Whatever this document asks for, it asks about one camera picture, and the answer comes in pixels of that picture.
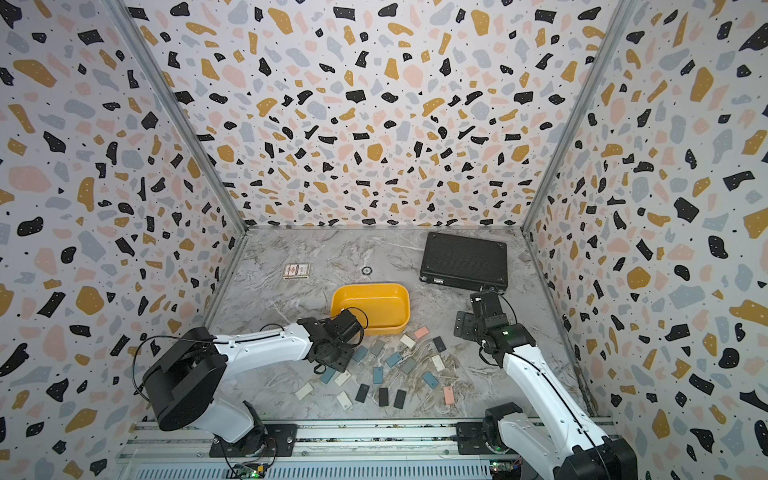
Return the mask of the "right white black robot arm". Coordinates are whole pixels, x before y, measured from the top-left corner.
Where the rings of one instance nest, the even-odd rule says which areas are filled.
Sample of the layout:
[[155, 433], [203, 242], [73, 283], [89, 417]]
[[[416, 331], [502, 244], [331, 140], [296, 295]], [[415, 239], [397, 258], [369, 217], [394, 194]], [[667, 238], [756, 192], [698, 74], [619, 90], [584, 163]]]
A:
[[499, 294], [475, 292], [470, 303], [471, 312], [457, 313], [454, 335], [477, 344], [479, 358], [515, 382], [543, 423], [537, 427], [514, 402], [489, 408], [482, 422], [487, 448], [514, 451], [541, 479], [637, 479], [633, 448], [611, 438], [578, 405], [526, 327], [509, 321]]

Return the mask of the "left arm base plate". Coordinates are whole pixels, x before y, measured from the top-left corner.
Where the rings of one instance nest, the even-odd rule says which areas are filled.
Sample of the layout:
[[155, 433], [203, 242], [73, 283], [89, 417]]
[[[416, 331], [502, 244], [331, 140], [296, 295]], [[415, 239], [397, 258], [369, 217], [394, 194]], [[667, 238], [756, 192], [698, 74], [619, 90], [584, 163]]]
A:
[[234, 443], [215, 440], [210, 447], [209, 456], [221, 459], [290, 457], [297, 431], [297, 424], [257, 425]]

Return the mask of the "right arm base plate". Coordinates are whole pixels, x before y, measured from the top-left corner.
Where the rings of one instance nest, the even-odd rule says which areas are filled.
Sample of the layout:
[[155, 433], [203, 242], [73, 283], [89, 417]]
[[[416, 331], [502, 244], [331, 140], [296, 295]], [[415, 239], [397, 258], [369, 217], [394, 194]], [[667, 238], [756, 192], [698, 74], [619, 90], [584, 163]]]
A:
[[455, 441], [460, 455], [505, 454], [496, 428], [488, 422], [458, 422]]

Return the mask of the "yellow plastic storage box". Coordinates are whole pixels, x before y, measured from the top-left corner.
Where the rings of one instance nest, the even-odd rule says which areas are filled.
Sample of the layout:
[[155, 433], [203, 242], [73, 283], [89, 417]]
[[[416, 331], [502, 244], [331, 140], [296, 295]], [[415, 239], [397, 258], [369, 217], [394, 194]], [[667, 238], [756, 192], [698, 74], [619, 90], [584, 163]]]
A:
[[397, 283], [352, 284], [339, 288], [330, 307], [332, 316], [351, 310], [367, 336], [397, 335], [409, 323], [410, 295]]

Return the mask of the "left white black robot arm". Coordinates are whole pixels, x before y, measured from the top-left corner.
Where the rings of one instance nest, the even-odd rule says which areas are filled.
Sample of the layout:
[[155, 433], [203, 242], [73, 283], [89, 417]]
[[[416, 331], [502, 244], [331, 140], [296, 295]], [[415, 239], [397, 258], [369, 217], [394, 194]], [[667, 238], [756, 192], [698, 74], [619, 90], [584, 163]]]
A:
[[250, 334], [214, 335], [195, 327], [180, 337], [143, 374], [136, 391], [146, 397], [160, 430], [192, 426], [219, 441], [222, 456], [249, 457], [279, 449], [268, 439], [256, 408], [218, 394], [237, 374], [272, 364], [307, 361], [317, 371], [346, 370], [368, 327], [345, 309], [325, 319], [303, 318]]

